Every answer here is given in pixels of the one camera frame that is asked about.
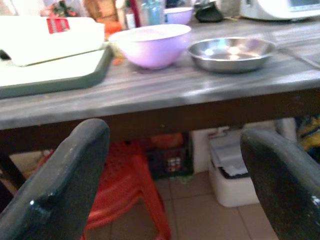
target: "beige floor tile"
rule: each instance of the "beige floor tile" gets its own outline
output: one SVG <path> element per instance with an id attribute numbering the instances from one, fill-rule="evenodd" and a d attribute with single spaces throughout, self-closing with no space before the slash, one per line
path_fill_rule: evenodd
<path id="1" fill-rule="evenodd" d="M 170 179 L 169 182 L 173 199 L 206 195 L 213 192 L 207 171 L 193 175 L 186 184 L 182 184 L 179 178 Z"/>
<path id="2" fill-rule="evenodd" d="M 260 204 L 238 207 L 252 240 L 278 240 Z"/>
<path id="3" fill-rule="evenodd" d="M 171 200 L 164 202 L 172 240 L 177 240 L 175 215 Z M 111 240 L 153 240 L 158 231 L 144 203 L 136 204 L 129 212 L 112 223 Z"/>
<path id="4" fill-rule="evenodd" d="M 220 205 L 213 194 L 173 200 L 180 240 L 250 240 L 236 207 Z"/>
<path id="5" fill-rule="evenodd" d="M 85 233 L 86 240 L 110 240 L 111 225 L 112 223 L 88 230 Z"/>
<path id="6" fill-rule="evenodd" d="M 159 179 L 155 181 L 155 185 L 162 197 L 162 200 L 165 201 L 171 199 L 169 179 Z"/>
<path id="7" fill-rule="evenodd" d="M 172 200 L 164 201 L 164 207 L 166 216 L 168 219 L 168 224 L 171 230 L 171 240 L 178 240 L 177 223 L 176 216 L 174 212 L 174 203 Z"/>

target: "white container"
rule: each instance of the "white container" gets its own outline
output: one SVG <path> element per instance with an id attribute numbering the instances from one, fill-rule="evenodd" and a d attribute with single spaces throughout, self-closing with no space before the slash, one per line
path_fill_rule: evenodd
<path id="1" fill-rule="evenodd" d="M 227 179 L 209 162 L 209 178 L 217 201 L 227 207 L 259 203 L 250 177 Z"/>
<path id="2" fill-rule="evenodd" d="M 225 207 L 259 202 L 251 178 L 243 177 L 248 170 L 242 159 L 240 137 L 241 129 L 209 137 L 209 178 L 218 202 Z M 222 167 L 226 174 L 233 178 L 226 178 L 218 167 Z"/>
<path id="3" fill-rule="evenodd" d="M 89 17 L 68 17 L 70 30 L 50 34 L 47 17 L 0 16 L 0 49 L 17 66 L 90 52 L 104 43 L 104 24 Z"/>

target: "crate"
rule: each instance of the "crate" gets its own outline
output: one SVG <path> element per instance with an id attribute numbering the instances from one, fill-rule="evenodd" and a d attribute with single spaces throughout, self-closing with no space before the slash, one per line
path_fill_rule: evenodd
<path id="1" fill-rule="evenodd" d="M 153 179 L 192 175 L 193 146 L 188 133 L 183 133 L 183 146 L 147 150 L 149 169 Z"/>

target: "cutting board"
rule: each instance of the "cutting board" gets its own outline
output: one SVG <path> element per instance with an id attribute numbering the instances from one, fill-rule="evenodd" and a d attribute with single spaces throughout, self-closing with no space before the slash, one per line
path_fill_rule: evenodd
<path id="1" fill-rule="evenodd" d="M 0 60 L 0 99 L 89 88 L 105 78 L 112 58 L 112 49 L 104 45 L 100 50 L 28 66 Z"/>

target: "white appliance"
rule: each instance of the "white appliance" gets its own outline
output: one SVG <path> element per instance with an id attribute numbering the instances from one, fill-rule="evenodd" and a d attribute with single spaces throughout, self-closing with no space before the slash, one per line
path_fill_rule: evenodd
<path id="1" fill-rule="evenodd" d="M 320 0 L 241 0 L 240 15 L 259 20 L 295 20 L 320 15 Z"/>

